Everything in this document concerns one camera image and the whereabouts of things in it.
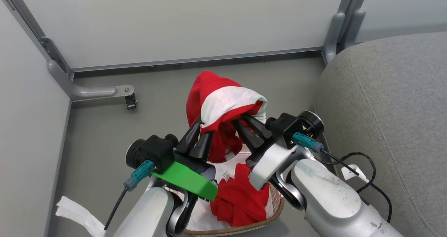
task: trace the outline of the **green 3d-printed part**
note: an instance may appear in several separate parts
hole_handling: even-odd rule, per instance
[[[152,175],[205,199],[214,201],[216,198],[217,187],[211,181],[179,162],[173,162],[163,174]]]

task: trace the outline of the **white tag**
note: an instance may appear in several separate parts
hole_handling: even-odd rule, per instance
[[[225,182],[227,182],[230,179],[230,173],[228,173],[228,171],[226,171],[225,173],[222,174],[223,178],[225,179]]]
[[[104,225],[80,204],[63,196],[56,204],[56,216],[71,219],[85,227],[93,237],[104,237]]]
[[[368,183],[369,180],[366,178],[366,176],[364,175],[364,173],[362,172],[362,170],[356,165],[356,164],[350,164],[349,167],[351,167],[352,169],[354,169],[356,172],[359,173],[359,178],[361,180],[363,180],[364,182]],[[357,175],[353,172],[351,172],[350,170],[348,170],[348,168],[343,167],[342,168],[342,173],[343,173],[343,177],[345,178],[345,180],[348,180],[352,177],[356,177]]]

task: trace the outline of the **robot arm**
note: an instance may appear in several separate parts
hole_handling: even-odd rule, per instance
[[[185,229],[198,198],[214,199],[217,188],[211,181],[215,169],[206,163],[212,133],[202,135],[197,142],[200,123],[198,119],[180,143],[169,136],[168,140],[174,143],[165,148],[148,144],[149,139],[137,140],[129,147],[126,162],[130,167],[137,168],[150,160],[157,170],[152,175],[151,188],[134,206],[115,237],[174,236]],[[250,183],[261,189],[270,182],[293,207],[306,210],[306,220],[322,237],[401,236],[307,148],[294,143],[292,138],[296,133],[305,140],[313,140],[323,132],[324,125],[314,113],[305,111],[297,117],[283,113],[278,119],[268,119],[265,125],[244,114],[233,125],[252,152],[246,160],[251,169]],[[284,178],[283,173],[290,168]],[[188,182],[203,182],[203,189],[188,186],[186,179],[177,180],[180,170],[193,177]],[[181,201],[176,194],[163,189],[164,186],[182,192],[185,199]]]
[[[257,189],[270,182],[297,210],[306,210],[306,220],[322,237],[400,237],[372,205],[318,162],[310,151],[291,143],[296,132],[315,137],[323,131],[318,116],[305,112],[298,117],[283,113],[270,120],[275,143],[255,152],[250,183]],[[284,171],[292,167],[284,180]]]

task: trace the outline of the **black cable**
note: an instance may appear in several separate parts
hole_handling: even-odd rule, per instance
[[[389,207],[387,222],[390,223],[390,221],[391,221],[391,213],[393,212],[393,206],[391,205],[391,200],[390,200],[390,198],[388,198],[388,196],[387,196],[387,195],[386,195],[380,188],[378,188],[376,185],[374,185],[373,183],[371,183],[370,186],[371,186],[372,188],[376,189],[376,190],[377,190],[380,194],[382,194],[382,196],[385,197],[385,199],[387,200],[387,202],[388,202],[388,207]]]
[[[118,199],[118,201],[115,204],[115,207],[113,207],[112,213],[110,214],[109,219],[107,220],[107,223],[105,223],[104,230],[107,230],[107,228],[109,227],[110,222],[112,221],[112,218],[115,215],[115,212],[118,209],[118,206],[121,203],[121,200],[123,200],[124,195],[126,194],[127,190],[129,190],[129,188],[126,186],[124,188],[123,192],[121,193],[121,195],[119,196],[119,199]]]
[[[370,181],[369,181],[368,183],[366,183],[364,186],[362,186],[361,188],[359,188],[359,189],[356,191],[357,193],[360,193],[360,192],[363,191],[365,188],[367,188],[368,186],[370,186],[370,184],[374,181],[374,179],[375,179],[375,175],[376,175],[376,173],[377,173],[377,170],[375,169],[375,164],[374,164],[374,162],[372,161],[372,159],[370,158],[370,156],[368,156],[368,155],[366,155],[366,154],[364,154],[364,153],[361,153],[361,152],[357,152],[357,153],[349,153],[348,155],[343,156],[340,160],[341,160],[341,161],[345,161],[345,160],[348,159],[349,157],[352,157],[352,156],[355,156],[355,155],[360,155],[360,156],[364,156],[365,158],[367,158],[367,159],[369,160],[369,163],[371,164],[371,167],[372,167],[372,177],[371,177]]]
[[[344,167],[346,167],[348,170],[350,170],[351,172],[353,172],[355,175],[359,175],[358,172],[356,172],[354,169],[352,169],[349,165],[345,164],[343,161],[341,161],[340,159],[338,159],[336,156],[330,154],[329,152],[325,151],[325,150],[321,150],[322,153],[330,156],[332,159],[334,159],[335,161],[337,161],[338,163],[340,163],[341,165],[343,165]]]
[[[347,155],[345,155],[345,156],[343,156],[341,159],[340,159],[340,162],[331,162],[331,163],[329,163],[329,162],[321,162],[322,164],[330,164],[330,165],[334,165],[334,164],[341,164],[341,162],[342,161],[345,161],[346,159],[348,159],[349,157],[351,157],[351,156],[354,156],[354,155],[361,155],[361,156],[364,156],[365,158],[367,158],[368,160],[369,160],[369,162],[370,162],[370,164],[371,164],[371,167],[372,167],[372,177],[371,177],[371,180],[366,184],[366,185],[364,185],[364,186],[362,186],[361,188],[359,188],[356,192],[357,193],[360,193],[361,191],[363,191],[365,188],[367,188],[368,186],[371,186],[372,188],[374,188],[374,189],[376,189],[385,199],[386,199],[386,201],[388,202],[388,218],[387,218],[387,222],[388,223],[390,223],[390,221],[391,221],[391,215],[392,215],[392,213],[393,213],[393,206],[392,206],[392,204],[391,204],[391,200],[390,200],[390,198],[385,194],[385,192],[383,192],[380,188],[378,188],[376,185],[374,185],[372,182],[374,181],[374,179],[375,179],[375,175],[376,175],[376,173],[377,173],[377,170],[376,170],[376,168],[375,168],[375,164],[374,164],[374,162],[372,161],[372,159],[370,158],[370,156],[368,156],[368,155],[366,155],[366,154],[364,154],[364,153],[361,153],[361,152],[357,152],[357,153],[349,153],[349,154],[347,154]]]

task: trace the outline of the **gray sofa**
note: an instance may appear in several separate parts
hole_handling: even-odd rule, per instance
[[[332,154],[372,157],[374,183],[390,197],[391,224],[402,235],[447,236],[447,32],[342,51],[321,76],[314,108]],[[371,177],[362,156],[346,162]],[[360,195],[387,218],[388,204],[376,190]]]

